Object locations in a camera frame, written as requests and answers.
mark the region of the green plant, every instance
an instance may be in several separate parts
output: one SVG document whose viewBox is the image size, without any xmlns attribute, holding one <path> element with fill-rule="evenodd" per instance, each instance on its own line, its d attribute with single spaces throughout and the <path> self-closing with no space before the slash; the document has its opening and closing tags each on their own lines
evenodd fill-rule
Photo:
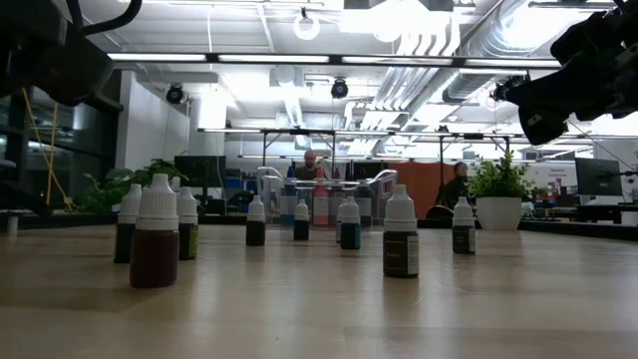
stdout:
<svg viewBox="0 0 638 359">
<path fill-rule="evenodd" d="M 497 163 L 480 159 L 477 173 L 470 180 L 469 190 L 475 197 L 506 196 L 520 197 L 526 194 L 531 182 L 524 179 L 529 165 L 513 167 L 513 152 L 505 153 Z"/>
<path fill-rule="evenodd" d="M 80 196 L 81 212 L 108 213 L 114 204 L 122 201 L 122 197 L 129 192 L 133 183 L 139 183 L 142 187 L 151 184 L 153 175 L 167 174 L 168 180 L 180 177 L 184 180 L 188 178 L 182 175 L 171 162 L 155 159 L 151 165 L 143 170 L 131 171 L 129 169 L 111 169 L 106 175 L 106 181 L 102 184 L 89 174 L 85 177 L 91 179 L 93 185 L 85 189 Z"/>
</svg>

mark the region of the table surface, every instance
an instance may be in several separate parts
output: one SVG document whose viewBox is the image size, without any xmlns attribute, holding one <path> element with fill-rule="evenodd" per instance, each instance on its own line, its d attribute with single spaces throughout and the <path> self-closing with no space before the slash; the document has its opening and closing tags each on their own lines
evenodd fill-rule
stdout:
<svg viewBox="0 0 638 359">
<path fill-rule="evenodd" d="M 242 226 L 202 226 L 166 289 L 128 287 L 112 226 L 0 243 L 2 358 L 629 358 L 638 356 L 638 246 L 535 232 L 478 234 L 454 255 L 420 230 L 421 275 L 386 278 L 381 233 L 342 251 Z"/>
</svg>

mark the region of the ceiling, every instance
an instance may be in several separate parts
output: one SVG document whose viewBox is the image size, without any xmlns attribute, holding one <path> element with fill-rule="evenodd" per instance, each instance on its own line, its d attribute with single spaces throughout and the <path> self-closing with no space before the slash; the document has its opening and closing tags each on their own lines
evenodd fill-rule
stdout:
<svg viewBox="0 0 638 359">
<path fill-rule="evenodd" d="M 65 0 L 55 0 L 66 12 Z M 138 17 L 129 25 L 106 34 L 94 35 L 91 40 L 107 52 L 217 52 L 217 53 L 294 53 L 294 54 L 396 54 L 401 41 L 382 42 L 372 34 L 342 32 L 339 23 L 344 0 L 323 0 L 316 10 L 316 3 L 308 13 L 320 18 L 320 31 L 310 41 L 302 40 L 293 31 L 299 6 L 287 8 L 268 3 L 255 6 L 220 5 L 166 5 L 159 1 L 145 0 Z M 472 12 L 458 14 L 461 38 L 487 13 L 497 0 L 476 0 Z M 102 22 L 123 13 L 126 0 L 80 0 L 85 21 Z M 409 21 L 401 14 L 400 21 Z M 565 21 L 563 28 L 576 21 Z M 524 30 L 533 33 L 545 27 L 541 22 L 532 23 Z M 547 44 L 531 53 L 534 57 L 549 57 Z M 234 126 L 254 123 L 255 120 L 273 120 L 277 112 L 285 111 L 286 93 L 280 87 L 272 87 L 270 71 L 273 66 L 246 65 L 136 65 L 138 79 L 155 89 L 159 95 L 168 83 L 162 78 L 171 73 L 215 73 L 220 76 L 229 93 L 227 118 Z M 346 104 L 361 99 L 371 100 L 384 83 L 388 68 L 302 66 L 304 88 L 299 90 L 299 105 L 303 112 L 343 115 Z M 335 78 L 345 78 L 349 97 L 333 100 L 330 95 Z M 196 84 L 193 93 L 202 91 L 207 84 Z M 518 132 L 516 107 L 508 104 L 496 106 L 487 98 L 486 91 L 478 91 L 452 118 L 442 119 L 451 131 L 502 131 Z"/>
</svg>

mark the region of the transparent plastic container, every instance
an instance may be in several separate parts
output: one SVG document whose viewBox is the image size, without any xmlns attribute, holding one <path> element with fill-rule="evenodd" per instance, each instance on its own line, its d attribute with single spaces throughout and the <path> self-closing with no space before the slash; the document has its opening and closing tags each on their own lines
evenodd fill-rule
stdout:
<svg viewBox="0 0 638 359">
<path fill-rule="evenodd" d="M 329 192 L 329 216 L 336 217 L 338 205 L 333 205 L 340 201 L 341 196 L 354 196 L 357 186 L 362 185 L 360 181 L 348 181 L 339 179 L 301 180 L 285 178 L 278 170 L 272 167 L 260 167 L 256 172 L 257 193 L 264 203 L 266 223 L 279 225 L 282 214 L 286 215 L 291 203 L 290 186 L 294 185 L 296 192 L 296 202 L 304 199 L 310 210 L 310 222 L 313 220 L 313 189 L 318 185 L 323 185 Z M 370 189 L 370 203 L 373 226 L 383 226 L 383 218 L 386 214 L 386 202 L 392 196 L 395 184 L 397 183 L 397 172 L 395 170 L 383 170 L 373 179 L 366 179 L 365 184 Z M 286 203 L 282 203 L 282 194 Z M 321 227 L 334 228 L 336 220 L 329 220 L 328 225 Z"/>
</svg>

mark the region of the red liquid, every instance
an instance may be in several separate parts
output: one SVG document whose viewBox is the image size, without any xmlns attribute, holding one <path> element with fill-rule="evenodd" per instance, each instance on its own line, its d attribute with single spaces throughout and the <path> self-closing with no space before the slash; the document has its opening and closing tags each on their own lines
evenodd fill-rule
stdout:
<svg viewBox="0 0 638 359">
<path fill-rule="evenodd" d="M 137 229 L 133 238 L 129 282 L 133 288 L 161 288 L 177 280 L 179 232 Z"/>
</svg>

